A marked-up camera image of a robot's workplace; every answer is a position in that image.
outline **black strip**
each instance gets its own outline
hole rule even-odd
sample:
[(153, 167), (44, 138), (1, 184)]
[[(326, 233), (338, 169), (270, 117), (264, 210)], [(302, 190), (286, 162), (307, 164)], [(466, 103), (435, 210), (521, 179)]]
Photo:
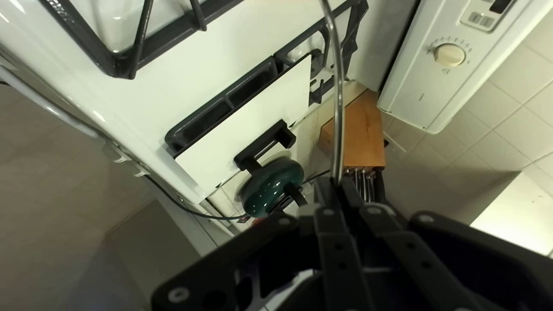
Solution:
[[(416, 0), (416, 5), (412, 5), (412, 8), (410, 8), (409, 24), (410, 24), (412, 19), (414, 19), (414, 13), (416, 13), (417, 5), (419, 5), (419, 0)], [(379, 81), (378, 91), (383, 89), (383, 84), (385, 84), (386, 77), (388, 77), (390, 72), (391, 72), (393, 62), (395, 62), (395, 58), (397, 58), (398, 51), (400, 51), (402, 41), (404, 41), (404, 38), (407, 36), (407, 32), (409, 32), (409, 27), (404, 27), (402, 32), (400, 32), (400, 41), (397, 43), (397, 46), (395, 46), (395, 50), (393, 50), (393, 57), (390, 58), (390, 63), (386, 65), (385, 74), (383, 74), (383, 77), (381, 77), (381, 81)]]
[(490, 12), (495, 12), (495, 13), (502, 13), (509, 5), (511, 5), (512, 0), (495, 0), (488, 10)]
[(231, 86), (172, 126), (165, 134), (167, 146), (174, 153), (184, 152), (281, 74), (283, 72), (277, 72), (274, 58), (260, 62)]

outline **cable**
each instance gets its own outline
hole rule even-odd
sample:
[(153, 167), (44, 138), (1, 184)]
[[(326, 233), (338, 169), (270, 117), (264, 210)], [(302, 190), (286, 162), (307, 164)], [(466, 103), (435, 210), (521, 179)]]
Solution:
[(151, 176), (146, 174), (144, 177), (146, 177), (149, 183), (153, 183), (155, 188), (158, 188), (158, 191), (162, 191), (174, 205), (177, 205), (179, 209), (182, 209), (184, 212), (189, 212), (189, 214), (193, 214), (193, 216), (207, 217), (207, 219), (224, 219), (224, 221), (241, 219), (241, 217), (246, 216), (246, 214), (241, 214), (241, 216), (227, 216), (227, 217), (224, 217), (224, 216), (210, 216), (210, 214), (196, 212), (196, 210), (193, 210), (193, 209), (184, 207), (181, 202), (174, 200), (174, 196), (172, 196), (167, 190), (163, 190)]
[(327, 172), (329, 172), (329, 169), (321, 171), (321, 172), (315, 172), (315, 174), (310, 174), (310, 176), (303, 181), (303, 184), (308, 183), (308, 181), (312, 181), (312, 179), (315, 179), (315, 177), (319, 177), (319, 176), (322, 176), (322, 174), (327, 174)]
[[(308, 183), (310, 179), (315, 179), (315, 177), (319, 177), (319, 176), (322, 176), (322, 174), (327, 174), (327, 172), (329, 172), (329, 169), (321, 171), (321, 172), (315, 172), (315, 174), (308, 176), (303, 183)], [(243, 219), (243, 217), (246, 217), (246, 214), (227, 216), (227, 217), (226, 217), (226, 216), (212, 216), (212, 214), (196, 212), (196, 210), (193, 210), (193, 209), (184, 207), (181, 202), (177, 202), (177, 200), (175, 200), (167, 190), (163, 190), (151, 176), (144, 174), (144, 177), (146, 177), (160, 193), (163, 193), (175, 207), (179, 207), (181, 210), (189, 212), (189, 214), (193, 214), (193, 216), (207, 217), (207, 219), (222, 219), (222, 221), (232, 221), (232, 219)]]

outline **wooden board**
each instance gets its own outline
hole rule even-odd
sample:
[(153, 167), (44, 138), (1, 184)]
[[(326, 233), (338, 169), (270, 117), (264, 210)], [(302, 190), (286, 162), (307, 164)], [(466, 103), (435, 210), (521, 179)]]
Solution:
[[(319, 146), (331, 155), (333, 119), (319, 131)], [(343, 167), (383, 167), (381, 119), (376, 93), (366, 89), (345, 107)]]

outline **white wall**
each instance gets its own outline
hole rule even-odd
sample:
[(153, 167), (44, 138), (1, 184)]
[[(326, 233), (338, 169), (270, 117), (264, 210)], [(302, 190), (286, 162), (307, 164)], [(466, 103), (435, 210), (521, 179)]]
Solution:
[(553, 13), (438, 134), (385, 119), (390, 200), (471, 221), (524, 169), (553, 195)]

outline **round dial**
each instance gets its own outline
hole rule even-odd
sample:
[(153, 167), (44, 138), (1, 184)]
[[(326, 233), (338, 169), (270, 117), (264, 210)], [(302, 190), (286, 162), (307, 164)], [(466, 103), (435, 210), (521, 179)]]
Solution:
[(450, 69), (450, 67), (457, 67), (459, 63), (464, 62), (466, 51), (459, 44), (443, 43), (443, 44), (435, 46), (433, 58), (436, 63)]

